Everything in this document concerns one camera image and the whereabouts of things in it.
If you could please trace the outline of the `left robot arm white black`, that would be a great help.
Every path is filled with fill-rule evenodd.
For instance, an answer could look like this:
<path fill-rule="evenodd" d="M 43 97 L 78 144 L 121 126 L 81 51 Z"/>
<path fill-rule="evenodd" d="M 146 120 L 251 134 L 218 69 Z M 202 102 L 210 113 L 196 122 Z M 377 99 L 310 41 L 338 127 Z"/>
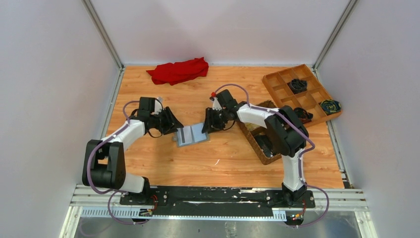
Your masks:
<path fill-rule="evenodd" d="M 148 178 L 135 176 L 126 171 L 125 151 L 138 139 L 156 129 L 161 135 L 175 133 L 183 124 L 169 107 L 164 107 L 157 98 L 141 97 L 138 107 L 127 114 L 123 106 L 125 122 L 102 139 L 92 139 L 86 145 L 82 183 L 97 194 L 120 192 L 150 198 Z"/>

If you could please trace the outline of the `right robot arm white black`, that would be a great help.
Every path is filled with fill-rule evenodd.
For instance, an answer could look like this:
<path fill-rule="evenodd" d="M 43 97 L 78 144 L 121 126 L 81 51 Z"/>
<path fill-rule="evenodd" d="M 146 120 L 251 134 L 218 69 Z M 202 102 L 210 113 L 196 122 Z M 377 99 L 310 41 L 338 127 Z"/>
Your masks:
<path fill-rule="evenodd" d="M 309 133 L 290 106 L 265 108 L 248 102 L 238 103 L 229 90 L 211 96 L 213 106 L 206 108 L 203 133 L 223 131 L 229 121 L 251 123 L 265 129 L 284 167 L 282 200 L 292 205 L 307 191 L 303 175 L 303 154 Z"/>

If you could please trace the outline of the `black cards in basket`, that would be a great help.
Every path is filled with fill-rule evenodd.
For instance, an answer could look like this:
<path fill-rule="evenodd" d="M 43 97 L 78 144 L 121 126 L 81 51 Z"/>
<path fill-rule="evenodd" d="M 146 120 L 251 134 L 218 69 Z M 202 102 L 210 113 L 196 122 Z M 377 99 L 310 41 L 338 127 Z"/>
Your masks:
<path fill-rule="evenodd" d="M 257 135 L 254 139 L 266 157 L 273 157 L 272 143 L 266 135 Z"/>

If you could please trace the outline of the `woven wicker basket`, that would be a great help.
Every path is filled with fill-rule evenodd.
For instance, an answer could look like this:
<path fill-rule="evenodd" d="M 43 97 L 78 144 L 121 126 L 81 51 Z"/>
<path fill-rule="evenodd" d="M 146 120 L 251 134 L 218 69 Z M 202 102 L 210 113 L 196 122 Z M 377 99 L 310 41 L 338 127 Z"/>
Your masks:
<path fill-rule="evenodd" d="M 263 165 L 271 164 L 282 158 L 281 154 L 275 152 L 273 146 L 272 146 L 273 157 L 271 158 L 266 157 L 264 153 L 262 152 L 262 150 L 260 149 L 260 147 L 258 146 L 257 142 L 255 141 L 254 139 L 255 136 L 266 135 L 266 128 L 259 126 L 257 124 L 254 124 L 254 123 L 250 123 L 250 122 L 238 122 L 238 126 L 240 130 L 242 131 L 243 135 L 245 136 L 246 140 L 249 142 L 253 151 L 257 155 L 258 159 Z"/>

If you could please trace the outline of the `red cloth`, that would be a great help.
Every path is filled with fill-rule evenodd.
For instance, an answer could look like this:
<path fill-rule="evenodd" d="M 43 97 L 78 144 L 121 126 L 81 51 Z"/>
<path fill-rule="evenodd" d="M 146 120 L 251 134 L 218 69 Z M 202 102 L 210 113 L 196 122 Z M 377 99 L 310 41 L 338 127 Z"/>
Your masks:
<path fill-rule="evenodd" d="M 209 64 L 202 57 L 187 61 L 160 64 L 155 69 L 147 70 L 146 72 L 155 85 L 169 84 L 173 86 L 194 80 L 198 77 L 206 77 L 208 70 Z"/>

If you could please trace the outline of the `wooden compartment tray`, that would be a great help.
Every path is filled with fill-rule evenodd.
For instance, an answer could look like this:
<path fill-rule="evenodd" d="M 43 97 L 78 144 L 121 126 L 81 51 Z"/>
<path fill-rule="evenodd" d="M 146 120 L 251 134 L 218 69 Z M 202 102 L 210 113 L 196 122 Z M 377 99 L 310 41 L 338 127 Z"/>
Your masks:
<path fill-rule="evenodd" d="M 292 79 L 300 79 L 308 82 L 307 91 L 293 94 L 288 86 Z M 300 107 L 312 113 L 314 118 L 311 122 L 304 124 L 310 127 L 322 122 L 335 119 L 341 112 L 327 116 L 321 109 L 319 103 L 332 99 L 331 95 L 318 81 L 311 69 L 305 64 L 290 67 L 281 71 L 263 76 L 262 83 L 266 87 L 274 103 L 279 107 L 290 106 L 292 109 Z"/>

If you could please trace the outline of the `black rolled belt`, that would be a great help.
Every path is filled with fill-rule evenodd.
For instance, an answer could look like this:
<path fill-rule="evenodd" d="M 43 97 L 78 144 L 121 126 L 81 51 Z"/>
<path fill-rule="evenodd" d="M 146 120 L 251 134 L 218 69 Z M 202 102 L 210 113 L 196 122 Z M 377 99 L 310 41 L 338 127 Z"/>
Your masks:
<path fill-rule="evenodd" d="M 293 92 L 293 94 L 299 94 L 299 93 L 307 91 L 308 82 L 305 80 L 300 80 L 300 79 L 292 79 L 288 83 L 288 86 Z"/>

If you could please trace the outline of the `dark brown rolled belt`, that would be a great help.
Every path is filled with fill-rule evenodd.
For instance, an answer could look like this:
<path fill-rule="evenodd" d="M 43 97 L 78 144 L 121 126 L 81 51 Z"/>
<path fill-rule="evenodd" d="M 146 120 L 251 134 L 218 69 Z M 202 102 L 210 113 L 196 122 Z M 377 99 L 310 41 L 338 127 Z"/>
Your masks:
<path fill-rule="evenodd" d="M 307 112 L 305 109 L 296 107 L 293 109 L 295 114 L 297 115 L 298 119 L 303 123 L 309 123 L 314 118 L 314 115 L 312 113 Z"/>

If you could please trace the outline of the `blue yellow rolled tie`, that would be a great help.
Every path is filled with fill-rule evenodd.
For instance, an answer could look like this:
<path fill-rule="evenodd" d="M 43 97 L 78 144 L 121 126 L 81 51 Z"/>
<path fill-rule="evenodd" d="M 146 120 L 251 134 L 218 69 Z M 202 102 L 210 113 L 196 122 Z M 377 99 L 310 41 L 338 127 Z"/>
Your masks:
<path fill-rule="evenodd" d="M 341 112 L 340 103 L 332 99 L 324 100 L 319 105 L 327 116 Z"/>

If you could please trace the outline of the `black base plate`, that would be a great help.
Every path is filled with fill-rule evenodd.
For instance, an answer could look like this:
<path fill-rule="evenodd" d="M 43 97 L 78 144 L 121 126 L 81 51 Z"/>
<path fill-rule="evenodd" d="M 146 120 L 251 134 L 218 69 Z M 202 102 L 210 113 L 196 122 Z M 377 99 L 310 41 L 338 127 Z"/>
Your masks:
<path fill-rule="evenodd" d="M 315 208 L 313 192 L 307 190 L 292 205 L 281 189 L 251 187 L 153 186 L 146 199 L 133 194 L 121 197 L 121 205 L 151 206 L 156 215 L 209 217 L 269 217 L 274 208 Z"/>

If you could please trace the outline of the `aluminium frame rail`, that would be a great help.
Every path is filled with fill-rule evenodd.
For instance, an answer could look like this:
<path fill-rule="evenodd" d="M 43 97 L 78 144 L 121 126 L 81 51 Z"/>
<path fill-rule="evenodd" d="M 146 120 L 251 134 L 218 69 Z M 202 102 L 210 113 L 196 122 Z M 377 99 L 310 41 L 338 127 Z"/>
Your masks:
<path fill-rule="evenodd" d="M 294 202 L 287 202 L 276 188 L 152 186 L 150 195 L 97 194 L 87 186 L 76 186 L 71 206 L 81 216 L 151 220 L 301 221 L 310 214 L 366 212 L 368 205 L 360 189 L 310 188 Z"/>

